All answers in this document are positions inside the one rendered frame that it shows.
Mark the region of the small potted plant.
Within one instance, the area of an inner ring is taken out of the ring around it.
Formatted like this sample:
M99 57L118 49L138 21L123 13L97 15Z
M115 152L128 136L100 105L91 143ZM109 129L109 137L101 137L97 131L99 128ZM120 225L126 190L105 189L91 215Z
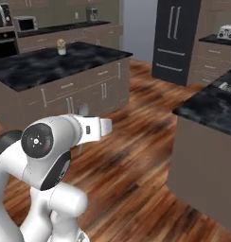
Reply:
M65 40L64 39L58 39L57 40L57 49L58 49L58 53L60 55L66 54L66 46L65 46Z

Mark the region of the silver metallic utensil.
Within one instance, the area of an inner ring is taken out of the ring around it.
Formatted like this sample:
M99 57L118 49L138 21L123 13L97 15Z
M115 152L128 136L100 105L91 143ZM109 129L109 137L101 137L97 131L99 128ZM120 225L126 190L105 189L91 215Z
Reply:
M228 84L227 82L222 83L222 84L219 86L219 88L220 88L221 90L224 90L224 91L226 91L226 92L231 93L231 85Z

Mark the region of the brown cupboard run, black top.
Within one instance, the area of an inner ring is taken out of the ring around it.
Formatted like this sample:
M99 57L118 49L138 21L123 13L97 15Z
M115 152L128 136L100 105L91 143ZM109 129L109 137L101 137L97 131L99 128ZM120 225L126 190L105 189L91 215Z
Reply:
M80 22L19 32L17 41L21 53L56 47L58 39L64 39L66 44L85 42L118 49L119 37L122 34L123 26L110 22Z

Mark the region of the brown kitchen island, black top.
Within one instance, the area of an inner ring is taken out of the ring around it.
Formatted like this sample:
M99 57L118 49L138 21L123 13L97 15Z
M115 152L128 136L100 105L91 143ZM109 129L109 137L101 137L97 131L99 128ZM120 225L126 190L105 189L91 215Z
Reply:
M51 115L101 115L129 102L131 53L76 42L0 59L0 125L24 129Z

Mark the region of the brown wall cupboards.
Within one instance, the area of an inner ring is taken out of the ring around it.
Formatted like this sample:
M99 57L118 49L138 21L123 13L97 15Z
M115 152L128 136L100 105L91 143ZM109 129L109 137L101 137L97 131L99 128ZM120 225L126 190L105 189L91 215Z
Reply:
M43 9L56 3L67 6L100 4L106 0L7 0L11 9Z

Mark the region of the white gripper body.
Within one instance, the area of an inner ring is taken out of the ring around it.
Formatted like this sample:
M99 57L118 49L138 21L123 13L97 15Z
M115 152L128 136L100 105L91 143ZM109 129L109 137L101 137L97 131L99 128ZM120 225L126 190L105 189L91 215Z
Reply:
M113 130L113 123L112 120L109 118L100 118L99 119L100 123L100 135L101 136L106 136L110 134Z

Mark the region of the brown drawer run, black top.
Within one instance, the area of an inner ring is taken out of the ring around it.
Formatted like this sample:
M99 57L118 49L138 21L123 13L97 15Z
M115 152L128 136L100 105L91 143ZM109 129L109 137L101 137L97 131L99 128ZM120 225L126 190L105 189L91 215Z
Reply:
M192 57L188 84L206 86L231 69L231 41L215 34L201 38Z

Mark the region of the brown counter unit, black top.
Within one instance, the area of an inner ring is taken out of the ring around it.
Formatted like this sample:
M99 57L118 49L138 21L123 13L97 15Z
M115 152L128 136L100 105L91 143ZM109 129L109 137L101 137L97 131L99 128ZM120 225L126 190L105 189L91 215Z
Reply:
M189 98L178 116L168 187L231 232L231 69Z

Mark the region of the silver coffee machine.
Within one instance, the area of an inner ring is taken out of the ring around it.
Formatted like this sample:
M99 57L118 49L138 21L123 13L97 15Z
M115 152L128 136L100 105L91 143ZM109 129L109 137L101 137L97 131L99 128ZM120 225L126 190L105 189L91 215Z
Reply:
M96 22L98 20L98 9L87 8L86 9L86 19L88 22Z

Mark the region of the black fridge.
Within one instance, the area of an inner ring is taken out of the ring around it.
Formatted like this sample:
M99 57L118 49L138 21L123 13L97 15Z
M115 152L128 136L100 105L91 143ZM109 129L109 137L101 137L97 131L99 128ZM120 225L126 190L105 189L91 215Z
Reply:
M152 76L187 85L202 0L158 0Z

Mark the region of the silver microwave oven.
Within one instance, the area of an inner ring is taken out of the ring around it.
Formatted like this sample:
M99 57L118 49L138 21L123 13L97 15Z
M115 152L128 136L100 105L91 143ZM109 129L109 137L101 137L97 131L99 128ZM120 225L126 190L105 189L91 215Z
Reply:
M8 3L0 4L0 27L12 26L12 19Z

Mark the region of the black built-in oven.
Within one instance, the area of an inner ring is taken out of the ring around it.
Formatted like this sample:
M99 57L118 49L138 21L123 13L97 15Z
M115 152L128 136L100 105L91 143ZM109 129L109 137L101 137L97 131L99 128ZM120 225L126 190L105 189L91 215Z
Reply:
M14 31L0 33L0 59L19 53Z

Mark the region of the white toaster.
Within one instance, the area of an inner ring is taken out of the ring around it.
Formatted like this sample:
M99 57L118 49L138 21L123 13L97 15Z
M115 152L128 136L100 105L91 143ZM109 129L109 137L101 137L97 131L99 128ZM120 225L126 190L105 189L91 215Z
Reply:
M231 41L231 25L224 25L220 28L218 39Z

